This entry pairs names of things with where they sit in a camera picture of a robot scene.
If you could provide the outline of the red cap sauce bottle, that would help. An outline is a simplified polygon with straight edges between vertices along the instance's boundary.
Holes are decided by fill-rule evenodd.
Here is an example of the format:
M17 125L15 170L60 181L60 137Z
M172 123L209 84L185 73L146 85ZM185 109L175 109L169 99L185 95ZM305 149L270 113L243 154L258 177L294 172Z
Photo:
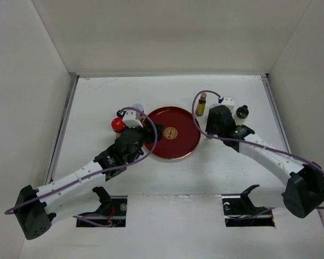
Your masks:
M120 137L126 129L126 125L123 123L123 119L120 117L116 117L112 120L111 127L115 132L117 138Z

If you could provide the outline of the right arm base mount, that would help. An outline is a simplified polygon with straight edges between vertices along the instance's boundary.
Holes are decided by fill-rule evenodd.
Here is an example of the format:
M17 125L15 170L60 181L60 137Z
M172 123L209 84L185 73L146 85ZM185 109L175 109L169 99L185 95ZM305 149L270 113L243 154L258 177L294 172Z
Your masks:
M272 209L256 207L248 197L258 187L252 185L240 194L222 196L226 227L275 227Z

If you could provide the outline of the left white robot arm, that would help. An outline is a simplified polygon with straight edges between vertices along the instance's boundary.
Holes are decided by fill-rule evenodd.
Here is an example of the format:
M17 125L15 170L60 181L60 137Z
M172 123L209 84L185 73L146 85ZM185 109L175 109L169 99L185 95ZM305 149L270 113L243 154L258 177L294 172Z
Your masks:
M74 173L48 185L23 187L13 214L25 238L36 239L69 217L108 213L112 199L104 183L146 158L142 147L146 144L156 146L162 134L161 124L149 122L127 129L110 147Z

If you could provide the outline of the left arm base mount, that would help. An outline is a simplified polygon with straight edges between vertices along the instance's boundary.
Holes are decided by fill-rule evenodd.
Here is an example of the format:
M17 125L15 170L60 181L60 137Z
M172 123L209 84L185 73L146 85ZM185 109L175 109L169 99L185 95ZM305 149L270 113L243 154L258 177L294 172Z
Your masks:
M95 227L126 227L127 196L110 196L103 187L95 187L92 192L96 194L99 206L96 210L77 215L77 228Z

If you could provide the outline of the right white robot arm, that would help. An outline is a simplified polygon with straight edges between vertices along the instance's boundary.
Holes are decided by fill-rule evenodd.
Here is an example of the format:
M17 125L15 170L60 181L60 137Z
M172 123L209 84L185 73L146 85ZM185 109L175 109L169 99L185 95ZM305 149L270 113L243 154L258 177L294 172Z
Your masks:
M283 184L277 189L259 184L245 189L239 201L243 212L250 214L263 206L280 207L302 219L324 202L324 174L316 164L269 147L251 128L237 125L228 107L210 108L206 133L253 159Z

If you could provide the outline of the yellow label oil bottle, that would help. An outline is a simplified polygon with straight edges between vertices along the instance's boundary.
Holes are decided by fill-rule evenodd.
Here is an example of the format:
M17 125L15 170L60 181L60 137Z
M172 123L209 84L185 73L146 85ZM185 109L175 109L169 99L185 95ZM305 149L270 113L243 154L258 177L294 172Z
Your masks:
M198 100L197 108L195 109L195 114L197 116L202 116L205 111L207 94L205 92L201 93Z

